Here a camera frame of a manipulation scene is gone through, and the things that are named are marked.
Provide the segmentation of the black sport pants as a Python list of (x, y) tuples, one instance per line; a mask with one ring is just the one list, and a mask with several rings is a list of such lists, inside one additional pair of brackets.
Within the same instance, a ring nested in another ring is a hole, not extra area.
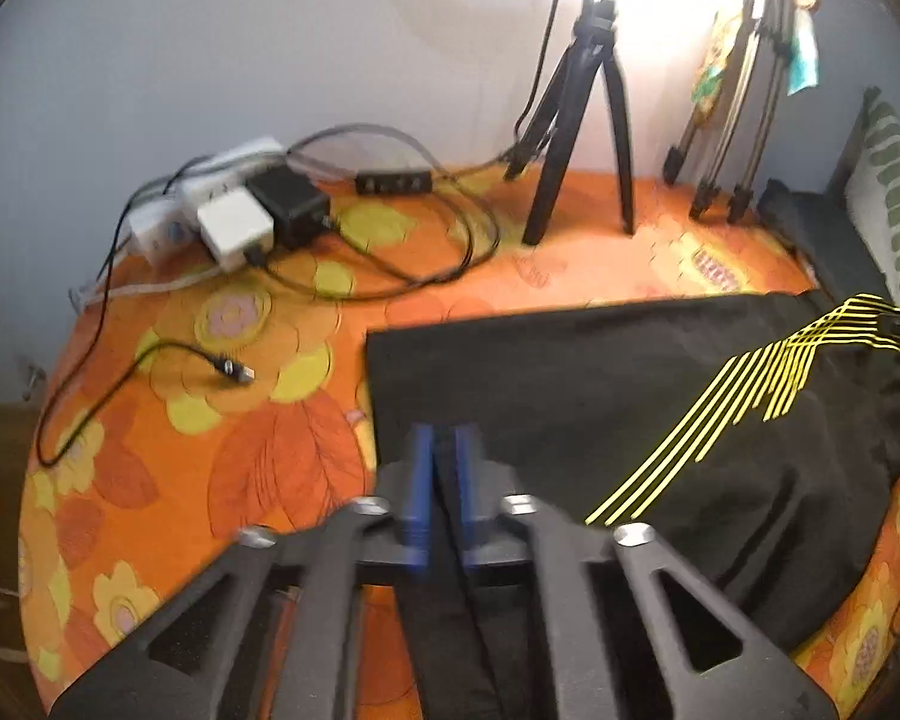
[(883, 314), (736, 294), (370, 333), (377, 454), (471, 424), (528, 493), (596, 528), (652, 525), (793, 650), (859, 585), (900, 477)]

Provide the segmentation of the folded dark grey garment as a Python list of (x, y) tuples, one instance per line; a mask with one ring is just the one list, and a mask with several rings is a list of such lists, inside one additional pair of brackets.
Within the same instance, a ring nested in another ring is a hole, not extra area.
[(839, 200), (770, 179), (756, 215), (767, 231), (802, 255), (833, 301), (862, 293), (891, 301), (886, 278)]

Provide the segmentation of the green striped white pillow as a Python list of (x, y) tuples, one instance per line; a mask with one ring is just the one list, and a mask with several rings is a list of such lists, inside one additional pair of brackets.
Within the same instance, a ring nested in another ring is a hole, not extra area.
[(878, 88), (866, 90), (860, 135), (845, 186), (848, 216), (900, 304), (900, 117)]

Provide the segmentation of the orange floral bed sheet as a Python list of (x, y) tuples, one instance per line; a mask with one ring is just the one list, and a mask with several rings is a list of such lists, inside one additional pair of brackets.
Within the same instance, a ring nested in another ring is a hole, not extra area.
[(535, 247), (518, 234), (528, 195), (526, 182), (492, 172), (453, 188), (455, 205), (489, 199), (504, 242), (450, 286), (357, 305), (374, 275), (322, 244), (279, 265), (333, 293), (317, 304), (258, 275), (210, 275), (206, 255), (185, 254), (172, 265), (176, 291), (146, 289), (80, 317), (20, 514), (20, 617), (44, 706), (237, 528), (310, 527), (370, 488), (368, 332), (809, 286), (767, 232), (693, 223), (683, 187), (639, 182), (639, 226), (624, 236), (613, 177), (576, 172)]

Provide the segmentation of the black power adapter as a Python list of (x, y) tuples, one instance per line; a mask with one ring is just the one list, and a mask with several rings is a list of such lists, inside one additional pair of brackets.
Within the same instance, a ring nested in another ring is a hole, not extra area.
[(285, 164), (248, 177), (245, 187), (271, 216), (283, 249), (307, 247), (333, 227), (328, 193)]

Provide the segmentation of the white power adapter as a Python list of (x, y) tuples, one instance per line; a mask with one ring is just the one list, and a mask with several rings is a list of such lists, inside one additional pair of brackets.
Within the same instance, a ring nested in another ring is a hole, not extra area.
[(224, 273), (247, 265), (247, 250), (267, 254), (274, 244), (272, 216), (245, 187), (203, 203), (196, 219), (201, 239)]

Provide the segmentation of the tall light stand legs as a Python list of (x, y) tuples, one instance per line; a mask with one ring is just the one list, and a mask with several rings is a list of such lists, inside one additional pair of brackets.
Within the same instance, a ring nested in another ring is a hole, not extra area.
[(673, 185), (681, 176), (694, 138), (713, 122), (720, 125), (713, 153), (689, 205), (691, 220), (700, 220), (717, 199), (720, 174), (743, 112), (748, 103), (758, 101), (759, 122), (740, 180), (730, 193), (727, 221), (735, 224), (746, 215), (792, 64), (795, 11), (795, 0), (743, 0), (738, 15), (713, 25), (701, 73), (692, 90), (685, 132), (668, 149), (662, 167), (663, 181)]

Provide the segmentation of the white power strip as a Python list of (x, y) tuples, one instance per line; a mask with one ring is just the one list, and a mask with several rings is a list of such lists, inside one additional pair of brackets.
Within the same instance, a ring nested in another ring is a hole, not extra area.
[(247, 177), (276, 164), (284, 154), (276, 138), (255, 138), (194, 158), (173, 176), (157, 179), (133, 203), (126, 218), (131, 252), (159, 268), (196, 238), (201, 206), (240, 187)]

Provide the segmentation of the small black tripod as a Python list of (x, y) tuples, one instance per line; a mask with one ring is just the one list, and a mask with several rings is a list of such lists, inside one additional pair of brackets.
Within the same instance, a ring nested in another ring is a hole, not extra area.
[(574, 37), (560, 56), (530, 125), (510, 151), (504, 174), (506, 181), (520, 176), (533, 156), (543, 148), (544, 138), (549, 138), (532, 210), (523, 229), (521, 242), (525, 245), (539, 244), (548, 231), (598, 73), (603, 73), (605, 78), (606, 107), (616, 153), (622, 231), (628, 236), (635, 232), (631, 126), (624, 80), (616, 59), (614, 0), (582, 0), (582, 10), (572, 34)]

